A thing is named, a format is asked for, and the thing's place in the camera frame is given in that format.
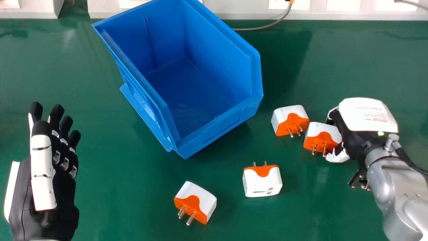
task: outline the power adapter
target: power adapter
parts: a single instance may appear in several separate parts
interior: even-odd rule
[[[175,196],[174,203],[180,210],[179,219],[184,214],[190,216],[186,222],[187,226],[192,223],[193,219],[207,224],[217,206],[217,198],[200,186],[186,181]]]
[[[342,136],[336,126],[329,124],[311,122],[306,132],[303,148],[315,152],[321,152],[323,157],[330,153],[342,142]]]
[[[300,134],[309,125],[309,117],[302,105],[285,106],[274,110],[272,115],[273,130],[276,136]]]
[[[242,175],[246,197],[265,197],[279,193],[282,188],[281,173],[278,165],[253,166],[244,168]]]

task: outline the bin bottom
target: bin bottom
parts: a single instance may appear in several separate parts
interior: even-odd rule
[[[234,105],[189,59],[181,58],[146,74],[168,105],[180,138],[184,138]]]

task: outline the green table surface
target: green table surface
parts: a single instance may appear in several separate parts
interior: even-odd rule
[[[276,137],[270,118],[301,104],[323,122],[344,98],[377,98],[394,114],[410,157],[428,168],[428,22],[283,21],[240,33],[260,52],[265,97],[253,118],[183,160],[120,93],[95,21],[85,4],[70,1],[58,20],[0,20],[1,197],[11,161],[29,154],[30,103],[43,104],[46,117],[60,103],[82,133],[73,240],[386,240],[372,194],[348,187],[357,163],[312,156],[303,137]],[[280,166],[279,195],[244,196],[242,171],[253,161]],[[185,181],[218,198],[206,226],[177,218],[173,198]],[[0,240],[11,239],[1,221]]]

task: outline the robotic arm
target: robotic arm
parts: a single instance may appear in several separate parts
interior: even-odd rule
[[[56,105],[48,121],[34,102],[28,114],[30,156],[13,162],[6,190],[4,216],[14,241],[70,241],[79,221],[74,205],[78,171],[76,146],[80,133],[70,131],[73,120]]]
[[[428,241],[428,173],[399,144],[398,125],[387,106],[375,99],[345,99],[330,110],[326,123],[342,135],[326,160],[358,162],[349,186],[373,192],[387,238]]]

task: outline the blue plastic bin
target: blue plastic bin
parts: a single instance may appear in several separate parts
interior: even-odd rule
[[[259,53],[200,2],[153,0],[93,27],[167,151],[186,159],[256,113]]]

